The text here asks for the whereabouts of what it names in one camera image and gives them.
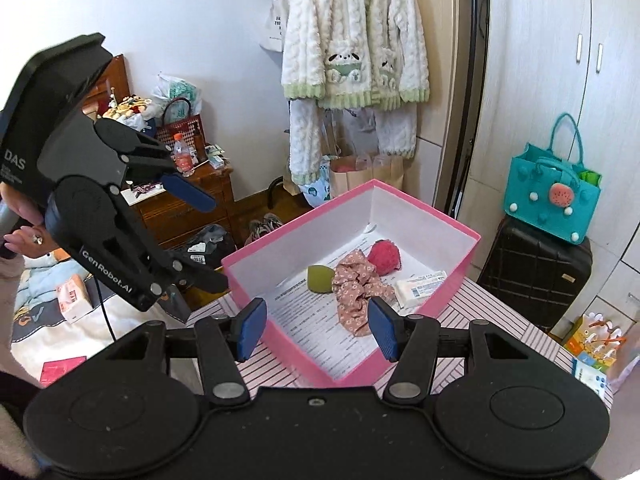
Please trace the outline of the person's left hand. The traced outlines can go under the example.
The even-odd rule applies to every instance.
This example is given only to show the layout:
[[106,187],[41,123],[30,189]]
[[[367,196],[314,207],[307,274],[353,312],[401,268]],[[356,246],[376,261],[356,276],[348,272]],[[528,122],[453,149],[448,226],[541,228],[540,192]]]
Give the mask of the person's left hand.
[[44,227],[43,215],[32,200],[6,183],[1,185],[1,197],[9,210],[27,222],[26,226],[3,237],[11,252],[35,259],[58,249],[58,244]]

